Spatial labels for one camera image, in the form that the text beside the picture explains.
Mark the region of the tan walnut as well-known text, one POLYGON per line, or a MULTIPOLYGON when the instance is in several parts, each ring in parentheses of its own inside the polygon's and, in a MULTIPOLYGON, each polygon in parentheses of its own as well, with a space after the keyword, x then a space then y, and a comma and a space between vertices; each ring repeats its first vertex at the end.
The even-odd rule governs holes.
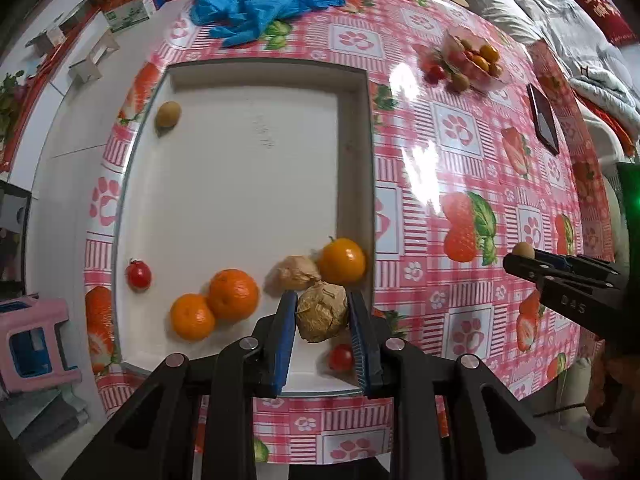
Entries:
POLYGON ((347 322, 348 303, 343 286, 318 282, 299 296, 296 324, 303 340, 318 344, 344 330, 347 322))
POLYGON ((318 266, 307 256, 287 256, 273 271, 273 285, 281 290, 305 290, 320 281, 318 266))

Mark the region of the grey white bedding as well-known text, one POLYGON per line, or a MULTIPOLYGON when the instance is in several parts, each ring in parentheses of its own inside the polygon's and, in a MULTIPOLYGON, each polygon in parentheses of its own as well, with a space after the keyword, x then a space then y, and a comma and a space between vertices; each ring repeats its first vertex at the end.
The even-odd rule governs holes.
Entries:
POLYGON ((630 66, 577 0, 466 0, 473 12, 530 46, 544 40, 586 121, 605 125, 616 148, 631 157, 639 146, 639 91, 630 66))

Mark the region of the orange persimmon tomato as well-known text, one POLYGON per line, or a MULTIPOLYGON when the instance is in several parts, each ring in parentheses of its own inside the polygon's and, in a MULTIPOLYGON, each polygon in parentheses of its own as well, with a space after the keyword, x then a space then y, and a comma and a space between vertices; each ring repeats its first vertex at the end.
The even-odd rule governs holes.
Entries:
POLYGON ((350 285, 359 282, 366 274, 367 259, 356 242, 339 237, 322 248, 317 266, 323 281, 350 285))

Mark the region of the black smartphone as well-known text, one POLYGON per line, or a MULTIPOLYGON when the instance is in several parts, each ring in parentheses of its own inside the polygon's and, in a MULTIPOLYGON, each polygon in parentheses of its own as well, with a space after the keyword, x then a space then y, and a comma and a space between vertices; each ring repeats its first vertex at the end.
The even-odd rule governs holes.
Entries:
POLYGON ((536 137, 552 156, 558 156, 560 152, 559 139, 551 105, 546 96, 533 84, 527 85, 527 94, 536 137))

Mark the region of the small orange mandarin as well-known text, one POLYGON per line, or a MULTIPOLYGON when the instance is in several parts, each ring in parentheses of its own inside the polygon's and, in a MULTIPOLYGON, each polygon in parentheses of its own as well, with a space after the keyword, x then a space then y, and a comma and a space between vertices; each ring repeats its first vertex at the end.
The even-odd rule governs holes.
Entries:
POLYGON ((209 310, 206 298, 200 294, 185 294, 177 298, 169 312, 170 324, 180 338, 200 341, 213 333, 216 318, 209 310))

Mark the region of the potted green plant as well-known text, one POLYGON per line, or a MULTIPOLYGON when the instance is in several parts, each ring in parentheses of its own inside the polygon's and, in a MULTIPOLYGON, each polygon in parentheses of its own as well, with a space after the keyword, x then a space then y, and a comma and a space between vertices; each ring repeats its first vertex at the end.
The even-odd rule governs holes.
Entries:
POLYGON ((27 120, 29 83, 24 70, 6 73, 1 81, 1 165, 9 166, 27 120))

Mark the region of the clear glass fruit bowl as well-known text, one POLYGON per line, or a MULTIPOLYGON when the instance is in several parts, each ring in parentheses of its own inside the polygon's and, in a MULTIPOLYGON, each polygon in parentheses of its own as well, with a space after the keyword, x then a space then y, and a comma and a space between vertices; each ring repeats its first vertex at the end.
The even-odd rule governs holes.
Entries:
POLYGON ((488 93, 501 90, 512 82, 498 49, 467 27, 449 27, 444 33, 439 55, 450 78, 453 73, 465 74, 470 89, 488 93))

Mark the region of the pink strawberry tablecloth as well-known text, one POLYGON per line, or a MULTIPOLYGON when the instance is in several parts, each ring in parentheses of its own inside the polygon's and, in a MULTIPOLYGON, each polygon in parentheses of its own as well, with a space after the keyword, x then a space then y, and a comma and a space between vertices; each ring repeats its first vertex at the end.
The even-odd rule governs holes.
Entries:
POLYGON ((604 177, 586 122, 544 40, 526 46, 446 0, 346 0, 336 11, 270 25, 226 49, 181 14, 137 73, 118 113, 92 194, 85 285, 111 288, 116 212, 134 140, 168 67, 181 62, 285 58, 363 70, 369 79, 375 176, 373 303, 410 341, 453 356, 476 353, 518 397, 530 396, 599 349, 592 333, 542 312, 530 347, 516 342, 527 287, 498 267, 512 244, 611 258, 604 177), (449 27, 502 47, 513 82, 455 94, 421 84, 400 92, 394 71, 416 67, 449 27), (527 85, 548 99, 560 152, 538 141, 527 85))

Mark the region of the cherry tomato by bowl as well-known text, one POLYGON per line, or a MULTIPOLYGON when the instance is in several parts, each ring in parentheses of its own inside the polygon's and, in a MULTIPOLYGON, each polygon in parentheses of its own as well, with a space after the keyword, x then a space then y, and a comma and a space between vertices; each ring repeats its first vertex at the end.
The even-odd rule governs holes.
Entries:
POLYGON ((442 66, 438 64, 432 65, 425 74, 426 80, 430 84, 438 84, 439 81, 442 81, 447 78, 446 70, 442 68, 442 66))

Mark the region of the pink plastic stool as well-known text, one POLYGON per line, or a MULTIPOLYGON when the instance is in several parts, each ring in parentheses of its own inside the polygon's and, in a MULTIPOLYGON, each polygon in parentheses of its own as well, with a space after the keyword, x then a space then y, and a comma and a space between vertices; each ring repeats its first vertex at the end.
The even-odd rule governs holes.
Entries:
POLYGON ((9 394, 79 382, 81 371, 66 362, 61 326, 63 299, 25 296, 1 303, 1 383, 9 394))

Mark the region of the longan by bowl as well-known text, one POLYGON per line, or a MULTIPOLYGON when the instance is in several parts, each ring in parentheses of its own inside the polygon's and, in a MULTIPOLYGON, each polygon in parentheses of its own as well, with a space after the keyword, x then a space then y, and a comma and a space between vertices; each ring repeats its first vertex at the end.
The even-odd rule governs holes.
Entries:
POLYGON ((462 73, 453 73, 450 78, 450 89, 462 93, 471 87, 469 78, 462 73))

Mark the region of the red cherry tomato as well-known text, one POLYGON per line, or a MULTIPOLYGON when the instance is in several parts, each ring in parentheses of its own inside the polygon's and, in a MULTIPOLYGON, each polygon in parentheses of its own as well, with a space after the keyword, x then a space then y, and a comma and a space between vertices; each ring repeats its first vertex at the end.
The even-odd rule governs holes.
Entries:
POLYGON ((355 358, 349 344, 338 344, 329 354, 329 368, 335 373, 348 373, 354 368, 355 358))
POLYGON ((142 260, 130 260, 126 267, 127 283, 135 292, 144 292, 152 282, 152 272, 142 260))

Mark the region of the large orange mandarin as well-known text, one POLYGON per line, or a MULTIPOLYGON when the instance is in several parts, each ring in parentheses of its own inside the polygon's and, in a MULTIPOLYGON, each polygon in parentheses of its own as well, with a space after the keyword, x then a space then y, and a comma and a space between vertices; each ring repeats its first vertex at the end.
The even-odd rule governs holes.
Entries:
POLYGON ((217 320, 235 323, 249 318, 259 304, 259 287, 239 269, 224 269, 209 282, 207 304, 217 320))

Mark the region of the white grey-rimmed tray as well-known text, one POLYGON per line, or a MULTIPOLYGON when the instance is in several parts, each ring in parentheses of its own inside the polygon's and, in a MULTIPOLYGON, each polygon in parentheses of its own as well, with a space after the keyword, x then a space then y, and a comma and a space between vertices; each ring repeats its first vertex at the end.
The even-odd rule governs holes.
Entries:
POLYGON ((168 67, 134 140, 120 192, 113 306, 120 358, 149 374, 178 352, 204 358, 249 335, 280 300, 276 264, 313 257, 346 237, 375 252, 369 81, 358 68, 285 58, 236 58, 168 67), (182 112, 155 127, 166 101, 182 112), (152 272, 135 292, 130 260, 152 272), (176 335, 174 301, 205 294, 239 269, 259 287, 253 315, 220 322, 198 342, 176 335))

